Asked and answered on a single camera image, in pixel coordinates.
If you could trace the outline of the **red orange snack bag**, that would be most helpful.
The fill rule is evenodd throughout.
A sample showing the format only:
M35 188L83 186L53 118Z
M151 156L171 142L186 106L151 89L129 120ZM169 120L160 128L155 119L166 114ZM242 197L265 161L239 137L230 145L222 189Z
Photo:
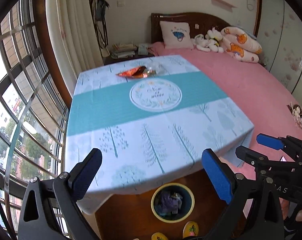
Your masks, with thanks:
M117 76L126 77L130 79L142 79L148 77L148 74L146 72L146 66L138 66L126 70L124 72L118 73Z

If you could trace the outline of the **purple plastic bag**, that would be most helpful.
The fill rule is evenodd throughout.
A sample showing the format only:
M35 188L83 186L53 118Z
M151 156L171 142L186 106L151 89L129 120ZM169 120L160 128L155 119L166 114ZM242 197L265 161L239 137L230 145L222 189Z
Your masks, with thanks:
M161 209L164 213L178 213L182 206L182 196L178 193L161 193Z

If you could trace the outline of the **blue trash bin yellow rim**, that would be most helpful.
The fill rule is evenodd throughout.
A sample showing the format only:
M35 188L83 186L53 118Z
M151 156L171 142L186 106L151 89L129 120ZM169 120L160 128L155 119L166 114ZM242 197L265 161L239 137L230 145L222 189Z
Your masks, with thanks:
M180 183L168 183L154 192L150 206L158 220L173 224L191 215L195 207L195 198L187 186Z

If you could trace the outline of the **pink bed sheet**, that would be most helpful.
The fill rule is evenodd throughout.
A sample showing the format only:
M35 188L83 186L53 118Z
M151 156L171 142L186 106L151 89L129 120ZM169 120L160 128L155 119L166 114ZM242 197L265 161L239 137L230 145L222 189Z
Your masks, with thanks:
M271 160L280 160L284 152L260 145L258 134L272 137L287 135L302 140L287 106L296 104L292 94L258 63L240 62L227 53L203 52L197 49L166 49L162 42L150 48L155 56L181 55L213 80L254 124L250 148Z

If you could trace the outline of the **small doll on bed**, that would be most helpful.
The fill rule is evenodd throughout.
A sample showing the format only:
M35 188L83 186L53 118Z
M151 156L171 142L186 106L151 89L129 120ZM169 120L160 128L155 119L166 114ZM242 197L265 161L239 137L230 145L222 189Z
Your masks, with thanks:
M290 103L290 111L296 125L302 130L302 110L298 104Z

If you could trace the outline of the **right yellow slipper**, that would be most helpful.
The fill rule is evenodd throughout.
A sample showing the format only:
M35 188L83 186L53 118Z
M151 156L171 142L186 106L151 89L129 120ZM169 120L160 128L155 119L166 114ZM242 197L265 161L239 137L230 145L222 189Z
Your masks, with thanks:
M199 226L194 221L189 221L185 224L183 232L182 232L182 238L188 238L188 237L197 237L199 234Z

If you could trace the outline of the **yellow slipper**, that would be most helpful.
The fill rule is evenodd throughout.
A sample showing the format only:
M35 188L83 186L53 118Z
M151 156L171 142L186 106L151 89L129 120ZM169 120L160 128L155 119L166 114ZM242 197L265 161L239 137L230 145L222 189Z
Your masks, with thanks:
M168 238L160 232L156 232L152 235L151 240L168 240Z
M199 234L199 226L194 221L189 221L185 224L183 232L182 232L182 238L188 238L188 237L197 237Z

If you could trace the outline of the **left yellow slipper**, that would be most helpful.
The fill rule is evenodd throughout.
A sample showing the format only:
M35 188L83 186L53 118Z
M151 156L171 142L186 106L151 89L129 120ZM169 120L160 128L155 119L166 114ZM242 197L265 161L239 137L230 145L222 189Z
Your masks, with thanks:
M152 235L151 240L168 240L168 238L160 232L156 232Z

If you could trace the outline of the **metal window grille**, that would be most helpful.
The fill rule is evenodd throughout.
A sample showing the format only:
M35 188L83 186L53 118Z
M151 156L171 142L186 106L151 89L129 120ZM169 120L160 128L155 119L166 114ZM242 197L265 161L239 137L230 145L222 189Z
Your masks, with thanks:
M0 228L18 237L24 192L32 178L64 167L68 108L37 35L35 0L18 0L0 23Z

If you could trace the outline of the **bear print rolled quilt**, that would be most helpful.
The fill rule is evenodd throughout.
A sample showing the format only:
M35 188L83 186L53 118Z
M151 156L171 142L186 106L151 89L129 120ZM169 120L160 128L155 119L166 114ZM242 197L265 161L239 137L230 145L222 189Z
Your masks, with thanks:
M225 27L221 30L221 47L231 57L240 62L258 63L262 46L238 27Z

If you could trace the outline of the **white plush toy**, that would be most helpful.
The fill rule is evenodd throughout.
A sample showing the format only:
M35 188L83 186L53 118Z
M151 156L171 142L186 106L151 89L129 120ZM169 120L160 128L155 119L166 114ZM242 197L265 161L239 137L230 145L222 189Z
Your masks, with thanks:
M220 46L223 35L215 27L207 31L206 35L198 34L191 39L194 47L199 51L223 53L224 49Z

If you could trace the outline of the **stack of books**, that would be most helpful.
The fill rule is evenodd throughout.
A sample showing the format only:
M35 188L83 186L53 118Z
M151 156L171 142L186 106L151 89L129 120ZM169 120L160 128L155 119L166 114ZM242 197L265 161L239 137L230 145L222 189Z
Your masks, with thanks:
M111 57L113 59L124 59L133 57L136 54L138 47L133 43L119 43L112 45Z

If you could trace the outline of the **dark wooden headboard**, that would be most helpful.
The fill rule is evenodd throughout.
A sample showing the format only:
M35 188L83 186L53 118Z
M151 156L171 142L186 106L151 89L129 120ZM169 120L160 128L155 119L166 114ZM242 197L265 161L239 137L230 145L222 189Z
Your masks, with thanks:
M231 25L217 16L202 12L183 12L178 14L152 13L150 19L152 26L152 43L163 42L160 21L188 23L190 26L191 38L194 38L198 34L205 35L207 34L207 31L209 29L212 29L213 27L215 27L216 30L221 31L223 28L229 27Z

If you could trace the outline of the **pink embroidered cushion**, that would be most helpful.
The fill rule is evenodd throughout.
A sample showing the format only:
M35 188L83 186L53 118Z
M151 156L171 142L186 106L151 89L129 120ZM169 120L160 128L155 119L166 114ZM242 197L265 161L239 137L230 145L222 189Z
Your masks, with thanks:
M186 22L160 21L163 42L166 49L193 49L190 26Z

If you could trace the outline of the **cream curtain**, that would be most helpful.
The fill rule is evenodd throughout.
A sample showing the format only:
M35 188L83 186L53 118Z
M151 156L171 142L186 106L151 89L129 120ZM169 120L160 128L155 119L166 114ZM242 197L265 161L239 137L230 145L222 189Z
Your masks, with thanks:
M52 48L64 81L103 65L89 0L45 0Z

